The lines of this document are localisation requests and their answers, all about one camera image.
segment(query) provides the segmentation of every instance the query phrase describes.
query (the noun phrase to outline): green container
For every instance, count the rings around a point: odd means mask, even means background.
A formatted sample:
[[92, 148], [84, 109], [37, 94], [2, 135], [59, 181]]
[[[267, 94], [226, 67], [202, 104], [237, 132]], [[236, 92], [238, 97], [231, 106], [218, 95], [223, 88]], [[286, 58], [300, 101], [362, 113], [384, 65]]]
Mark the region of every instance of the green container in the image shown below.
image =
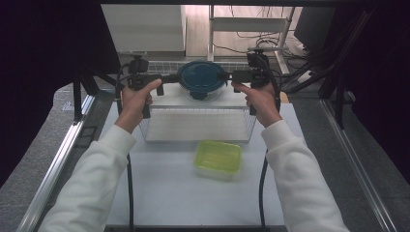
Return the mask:
[[194, 161], [200, 175], [232, 180], [241, 170], [242, 148], [235, 144], [203, 140], [196, 149]]

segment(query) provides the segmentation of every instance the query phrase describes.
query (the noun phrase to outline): hand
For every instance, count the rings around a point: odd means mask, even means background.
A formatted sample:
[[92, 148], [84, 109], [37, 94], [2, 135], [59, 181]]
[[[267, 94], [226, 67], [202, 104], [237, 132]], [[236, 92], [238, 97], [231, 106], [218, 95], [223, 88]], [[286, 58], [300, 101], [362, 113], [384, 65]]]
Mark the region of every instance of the hand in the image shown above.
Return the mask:
[[275, 105], [275, 91], [271, 84], [260, 89], [251, 89], [241, 83], [232, 82], [231, 85], [247, 96], [247, 106], [253, 105], [256, 109], [256, 118], [265, 128], [282, 120]]
[[139, 91], [134, 91], [128, 87], [124, 88], [121, 93], [123, 111], [117, 121], [115, 121], [115, 125], [132, 133], [143, 119], [142, 109], [144, 105], [153, 103], [150, 92], [157, 89], [160, 85], [161, 80], [157, 79]]

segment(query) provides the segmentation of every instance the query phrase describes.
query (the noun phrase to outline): white long sleeve shirt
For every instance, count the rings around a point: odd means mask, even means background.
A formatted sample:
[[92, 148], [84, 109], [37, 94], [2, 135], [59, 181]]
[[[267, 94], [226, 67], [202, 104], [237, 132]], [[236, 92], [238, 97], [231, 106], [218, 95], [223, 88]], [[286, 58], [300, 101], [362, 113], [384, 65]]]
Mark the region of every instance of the white long sleeve shirt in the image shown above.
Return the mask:
[[[286, 228], [297, 231], [348, 231], [313, 153], [285, 121], [262, 131], [267, 160], [274, 169]], [[103, 231], [132, 135], [112, 126], [78, 161], [39, 231]]]

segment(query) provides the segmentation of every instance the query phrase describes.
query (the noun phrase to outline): white table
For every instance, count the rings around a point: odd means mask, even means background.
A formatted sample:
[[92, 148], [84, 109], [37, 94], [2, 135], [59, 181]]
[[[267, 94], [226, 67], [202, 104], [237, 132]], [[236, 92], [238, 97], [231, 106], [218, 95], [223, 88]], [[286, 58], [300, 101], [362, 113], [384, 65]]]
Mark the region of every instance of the white table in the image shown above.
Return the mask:
[[[291, 129], [303, 136], [293, 105], [280, 111]], [[111, 126], [117, 109], [112, 105], [102, 133]], [[131, 150], [134, 190], [134, 223], [144, 226], [252, 226], [260, 225], [258, 185], [266, 146], [256, 123], [243, 149], [241, 172], [231, 182], [199, 176], [193, 165], [197, 142], [146, 143], [135, 130]], [[272, 169], [268, 168], [264, 191], [267, 225], [284, 225]], [[124, 172], [108, 217], [108, 225], [129, 223], [127, 172]]]

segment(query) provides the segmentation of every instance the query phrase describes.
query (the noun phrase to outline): blue bowl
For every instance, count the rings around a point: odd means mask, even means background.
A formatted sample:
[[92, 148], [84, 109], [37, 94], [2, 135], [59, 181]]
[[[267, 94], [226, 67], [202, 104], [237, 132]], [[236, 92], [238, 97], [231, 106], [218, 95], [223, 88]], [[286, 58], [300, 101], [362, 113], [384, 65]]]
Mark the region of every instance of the blue bowl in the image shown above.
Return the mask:
[[218, 79], [218, 73], [224, 72], [220, 65], [208, 61], [189, 62], [178, 70], [181, 86], [199, 101], [220, 90], [225, 82]]

